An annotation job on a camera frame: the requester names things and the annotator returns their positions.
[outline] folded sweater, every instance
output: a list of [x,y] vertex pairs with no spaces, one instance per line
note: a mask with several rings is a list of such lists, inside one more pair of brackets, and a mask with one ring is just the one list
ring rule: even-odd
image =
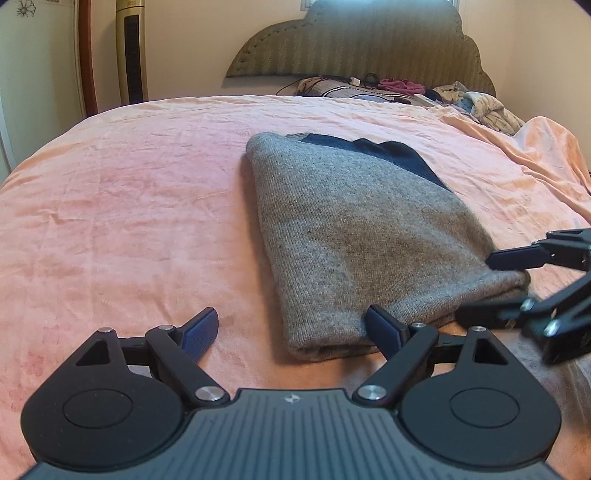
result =
[[375,351],[363,315],[440,326],[463,301],[527,288],[526,273],[492,271],[493,243],[436,183],[374,156],[277,134],[252,137],[259,222],[287,348],[319,361]]

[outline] wall decal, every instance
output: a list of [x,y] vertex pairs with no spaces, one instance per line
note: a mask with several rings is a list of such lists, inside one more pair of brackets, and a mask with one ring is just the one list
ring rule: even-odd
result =
[[37,7],[35,7],[33,0],[18,0],[18,3],[19,7],[17,8],[17,15],[19,17],[28,17],[29,15],[31,15],[31,17],[35,16],[35,10],[37,10]]

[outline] wrinkled sheet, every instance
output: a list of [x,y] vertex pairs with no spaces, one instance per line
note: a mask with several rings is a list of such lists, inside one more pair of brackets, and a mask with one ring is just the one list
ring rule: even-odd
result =
[[[301,364],[286,352],[243,159],[247,140],[262,131],[404,142],[498,248],[591,222],[591,179],[578,144],[545,118],[508,138],[450,108],[246,96],[164,100],[87,119],[0,190],[2,480],[33,464],[19,427],[25,400],[101,326],[138,336],[215,307],[220,332],[201,365],[231,392],[350,391],[383,363],[374,354]],[[579,275],[544,267],[532,272],[532,290],[545,297]],[[501,337],[561,404],[550,465],[569,480],[589,480],[589,360],[544,369],[529,343]]]

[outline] headboard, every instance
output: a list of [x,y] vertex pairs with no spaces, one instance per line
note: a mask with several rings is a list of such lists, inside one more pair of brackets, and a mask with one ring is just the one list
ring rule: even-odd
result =
[[474,41],[447,0],[318,0],[305,18],[272,25],[240,49],[227,77],[335,75],[459,80],[495,94]]

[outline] pink blanket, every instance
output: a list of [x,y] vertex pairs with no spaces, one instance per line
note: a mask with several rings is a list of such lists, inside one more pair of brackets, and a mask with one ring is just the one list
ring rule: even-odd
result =
[[[23,403],[101,326],[143,335],[215,307],[219,337],[201,365],[231,392],[351,390],[383,362],[376,354],[299,364],[287,355],[242,158],[262,131],[407,143],[499,248],[591,222],[577,141],[545,118],[508,138],[451,109],[247,96],[166,100],[85,120],[0,190],[0,479],[33,464],[19,427]],[[544,267],[532,273],[532,289],[547,296],[575,278]],[[569,480],[589,480],[589,361],[544,369],[528,343],[502,337],[561,404],[549,463]]]

